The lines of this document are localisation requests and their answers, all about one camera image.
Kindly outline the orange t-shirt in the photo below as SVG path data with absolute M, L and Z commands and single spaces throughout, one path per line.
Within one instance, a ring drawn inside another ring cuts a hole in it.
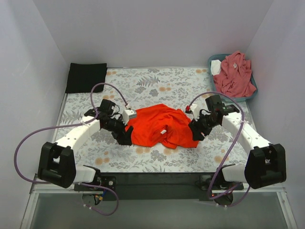
M 132 144 L 152 147 L 157 143 L 171 149 L 177 147 L 196 148 L 198 141 L 188 126 L 191 119 L 181 109 L 173 109 L 164 104 L 136 110 L 137 117 L 126 126 L 133 127 Z

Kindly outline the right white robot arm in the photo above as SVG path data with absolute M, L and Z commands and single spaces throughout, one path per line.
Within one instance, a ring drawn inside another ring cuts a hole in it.
M 247 183 L 258 189 L 286 181 L 285 149 L 281 144 L 272 144 L 258 134 L 244 119 L 244 112 L 236 102 L 225 105 L 221 93 L 215 93 L 206 100 L 208 112 L 194 102 L 185 109 L 192 114 L 189 128 L 194 141 L 203 141 L 212 129 L 221 126 L 234 137 L 233 143 L 239 143 L 248 158 L 245 165 L 220 164 L 210 182 L 220 189 L 228 189 L 233 183 Z

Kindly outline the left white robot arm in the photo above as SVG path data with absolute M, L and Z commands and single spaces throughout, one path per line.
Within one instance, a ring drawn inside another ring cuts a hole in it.
M 137 113 L 133 109 L 116 113 L 115 106 L 114 102 L 103 99 L 99 107 L 84 114 L 80 126 L 54 143 L 45 143 L 41 148 L 38 178 L 63 188 L 74 183 L 85 183 L 89 190 L 98 190 L 102 184 L 100 171 L 94 167 L 76 165 L 74 154 L 102 129 L 111 132 L 118 144 L 132 145 L 133 127 L 127 124 L 136 118 Z

